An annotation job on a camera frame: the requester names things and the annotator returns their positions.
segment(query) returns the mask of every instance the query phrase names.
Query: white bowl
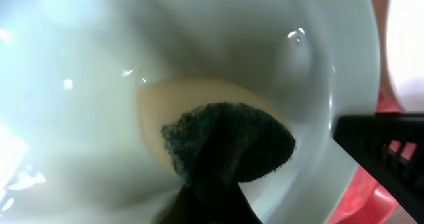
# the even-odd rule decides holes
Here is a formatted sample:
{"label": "white bowl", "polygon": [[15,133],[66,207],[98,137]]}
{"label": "white bowl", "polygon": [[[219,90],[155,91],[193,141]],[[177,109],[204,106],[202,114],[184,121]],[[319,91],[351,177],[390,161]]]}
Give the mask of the white bowl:
{"label": "white bowl", "polygon": [[252,89],[292,127],[293,159],[242,185],[263,222],[322,223],[356,170],[330,132],[376,106],[370,0],[0,1],[1,122],[46,178],[5,223],[153,222],[181,181],[143,145],[135,92],[182,74]]}

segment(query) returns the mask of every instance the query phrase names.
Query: dark green sponge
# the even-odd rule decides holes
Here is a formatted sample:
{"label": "dark green sponge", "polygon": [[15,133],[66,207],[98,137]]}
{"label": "dark green sponge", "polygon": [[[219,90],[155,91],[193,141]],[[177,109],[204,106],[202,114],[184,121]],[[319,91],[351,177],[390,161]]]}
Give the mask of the dark green sponge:
{"label": "dark green sponge", "polygon": [[198,107],[164,125],[162,135],[187,186],[209,182],[224,190],[232,182],[250,182],[277,169],[295,148],[294,137],[281,123],[243,103]]}

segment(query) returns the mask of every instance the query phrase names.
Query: liquid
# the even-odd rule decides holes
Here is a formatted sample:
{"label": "liquid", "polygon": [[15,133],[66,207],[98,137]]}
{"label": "liquid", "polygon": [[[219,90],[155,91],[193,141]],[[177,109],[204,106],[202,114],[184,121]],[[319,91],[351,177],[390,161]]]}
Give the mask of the liquid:
{"label": "liquid", "polygon": [[177,121],[182,113],[209,103],[245,103],[261,109],[288,127],[272,106],[251,91],[213,78],[184,78],[141,87],[138,116],[144,143],[159,164],[176,175],[172,159],[165,150],[161,129]]}

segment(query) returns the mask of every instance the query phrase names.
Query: white container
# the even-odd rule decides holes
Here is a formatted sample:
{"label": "white container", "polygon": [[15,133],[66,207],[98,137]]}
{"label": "white container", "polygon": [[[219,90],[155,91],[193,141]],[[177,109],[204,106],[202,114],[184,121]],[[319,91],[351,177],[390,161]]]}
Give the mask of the white container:
{"label": "white container", "polygon": [[292,127],[293,159],[242,185],[263,222],[324,222],[356,170],[330,132],[338,115],[375,110],[370,0],[0,0],[0,8],[0,122],[46,179],[13,192],[4,223],[153,222],[181,181],[142,144],[135,93],[172,76],[243,85]]}

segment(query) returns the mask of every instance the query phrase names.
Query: slotted black object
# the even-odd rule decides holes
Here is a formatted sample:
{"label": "slotted black object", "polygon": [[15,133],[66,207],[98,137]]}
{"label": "slotted black object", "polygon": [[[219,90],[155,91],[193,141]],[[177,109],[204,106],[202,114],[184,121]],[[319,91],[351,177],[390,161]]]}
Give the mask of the slotted black object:
{"label": "slotted black object", "polygon": [[[424,223],[424,114],[377,113],[340,117],[334,140],[416,220]],[[397,151],[389,149],[400,142]],[[407,143],[416,145],[407,160]]]}

